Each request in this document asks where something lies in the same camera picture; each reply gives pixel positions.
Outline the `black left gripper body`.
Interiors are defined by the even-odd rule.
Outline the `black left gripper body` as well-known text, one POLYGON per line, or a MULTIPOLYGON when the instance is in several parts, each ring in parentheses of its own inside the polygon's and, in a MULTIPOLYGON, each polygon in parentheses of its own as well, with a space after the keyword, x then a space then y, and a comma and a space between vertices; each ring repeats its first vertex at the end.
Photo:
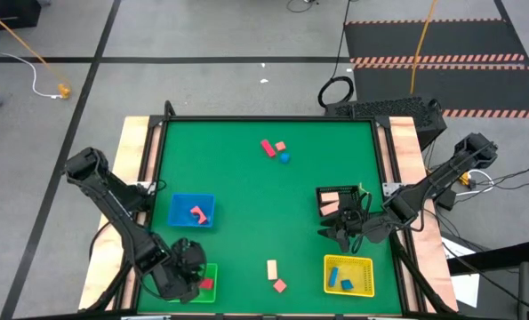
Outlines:
POLYGON ((153 268, 158 295, 164 300, 187 304, 199 295, 207 259, 202 245, 180 238, 171 246, 161 245, 162 260, 153 268))

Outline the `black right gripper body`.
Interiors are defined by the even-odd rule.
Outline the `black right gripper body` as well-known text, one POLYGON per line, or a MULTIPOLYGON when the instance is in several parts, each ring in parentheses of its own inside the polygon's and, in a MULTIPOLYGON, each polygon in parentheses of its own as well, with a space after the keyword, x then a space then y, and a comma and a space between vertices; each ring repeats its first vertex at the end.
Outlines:
POLYGON ((342 214, 348 237, 364 236, 378 244, 388 236, 388 221, 385 215, 364 215, 359 210, 345 210, 342 214))

